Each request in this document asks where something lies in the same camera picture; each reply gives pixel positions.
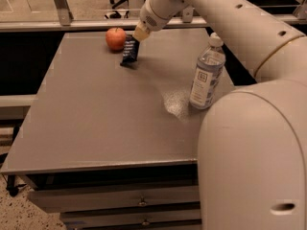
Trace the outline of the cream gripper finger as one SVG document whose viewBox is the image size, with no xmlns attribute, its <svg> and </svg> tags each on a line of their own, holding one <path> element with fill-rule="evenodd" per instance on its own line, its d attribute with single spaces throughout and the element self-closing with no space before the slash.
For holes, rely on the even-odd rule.
<svg viewBox="0 0 307 230">
<path fill-rule="evenodd" d="M 134 29 L 132 36 L 139 42 L 150 36 L 150 29 L 141 21 L 139 21 Z"/>
</svg>

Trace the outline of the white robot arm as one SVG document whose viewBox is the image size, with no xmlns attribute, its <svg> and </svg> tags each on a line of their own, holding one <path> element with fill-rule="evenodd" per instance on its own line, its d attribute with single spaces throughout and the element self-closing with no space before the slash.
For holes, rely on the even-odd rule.
<svg viewBox="0 0 307 230">
<path fill-rule="evenodd" d="M 305 34 L 247 0 L 146 0 L 141 34 L 187 6 L 256 79 L 216 101 L 202 121 L 203 230 L 307 230 Z"/>
</svg>

